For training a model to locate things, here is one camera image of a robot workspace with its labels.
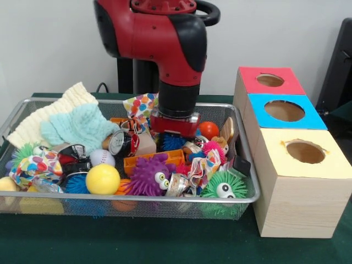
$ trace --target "green spiky ball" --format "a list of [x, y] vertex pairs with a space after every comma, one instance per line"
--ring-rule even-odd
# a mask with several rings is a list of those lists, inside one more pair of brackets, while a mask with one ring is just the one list
[[15, 151], [15, 159], [13, 159], [13, 168], [17, 168], [18, 165], [24, 158], [28, 158], [33, 155], [33, 149], [38, 147], [39, 144], [26, 143], [22, 148]]
[[[231, 186], [236, 198], [246, 198], [248, 190], [244, 182], [229, 172], [216, 172], [201, 193], [201, 197], [218, 198], [216, 188], [221, 183]], [[240, 203], [201, 203], [200, 208], [206, 218], [234, 218], [241, 208]]]

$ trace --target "black stand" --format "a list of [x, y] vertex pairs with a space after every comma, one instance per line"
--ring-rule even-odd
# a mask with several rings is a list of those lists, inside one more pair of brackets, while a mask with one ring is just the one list
[[117, 59], [119, 94], [133, 94], [133, 60]]
[[159, 71], [154, 62], [136, 59], [117, 59], [120, 94], [159, 92]]
[[352, 18], [341, 25], [317, 110], [331, 112], [352, 100]]

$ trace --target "mint green knitted cloth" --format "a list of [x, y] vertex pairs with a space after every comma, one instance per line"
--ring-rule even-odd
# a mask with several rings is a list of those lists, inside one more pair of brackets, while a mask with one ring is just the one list
[[52, 146], [65, 142], [82, 144], [87, 155], [93, 150], [101, 149], [103, 141], [120, 127], [107, 121], [96, 104], [86, 103], [75, 107], [67, 114], [54, 114], [49, 122], [42, 121], [42, 137]]

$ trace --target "black cable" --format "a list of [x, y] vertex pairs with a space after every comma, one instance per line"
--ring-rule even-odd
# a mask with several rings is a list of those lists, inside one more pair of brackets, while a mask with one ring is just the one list
[[98, 85], [98, 88], [97, 88], [96, 92], [99, 92], [99, 91], [100, 91], [101, 86], [104, 86], [104, 87], [105, 87], [105, 91], [106, 91], [106, 93], [108, 94], [108, 93], [109, 93], [109, 88], [108, 88], [108, 86], [106, 85], [105, 82], [101, 82], [101, 83]]

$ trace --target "red square label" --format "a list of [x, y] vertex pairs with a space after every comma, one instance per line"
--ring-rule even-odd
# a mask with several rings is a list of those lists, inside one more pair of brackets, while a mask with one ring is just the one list
[[249, 94], [306, 94], [290, 68], [240, 67], [239, 71]]

